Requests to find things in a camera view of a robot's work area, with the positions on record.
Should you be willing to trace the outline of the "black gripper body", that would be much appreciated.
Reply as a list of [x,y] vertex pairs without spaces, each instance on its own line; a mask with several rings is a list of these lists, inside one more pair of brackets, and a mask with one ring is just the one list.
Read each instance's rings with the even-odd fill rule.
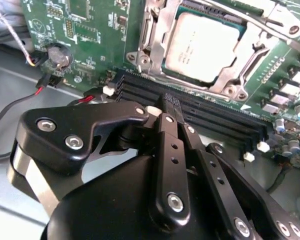
[[136,156],[68,193],[44,240],[222,240],[186,156]]

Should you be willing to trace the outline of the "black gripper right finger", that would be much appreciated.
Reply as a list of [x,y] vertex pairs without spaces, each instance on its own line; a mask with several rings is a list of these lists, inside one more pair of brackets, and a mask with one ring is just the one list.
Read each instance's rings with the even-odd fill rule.
[[212,203],[217,234],[222,240],[300,240],[300,223],[290,216],[225,149],[204,146],[184,121],[177,98],[173,110],[185,146],[186,164],[196,169]]

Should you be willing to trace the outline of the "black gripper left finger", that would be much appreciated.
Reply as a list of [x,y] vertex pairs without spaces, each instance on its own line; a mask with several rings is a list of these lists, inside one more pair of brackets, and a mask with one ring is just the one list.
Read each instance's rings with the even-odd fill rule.
[[186,156],[172,95],[155,106],[134,101],[37,108],[20,118],[11,169],[51,217],[71,191],[138,156]]

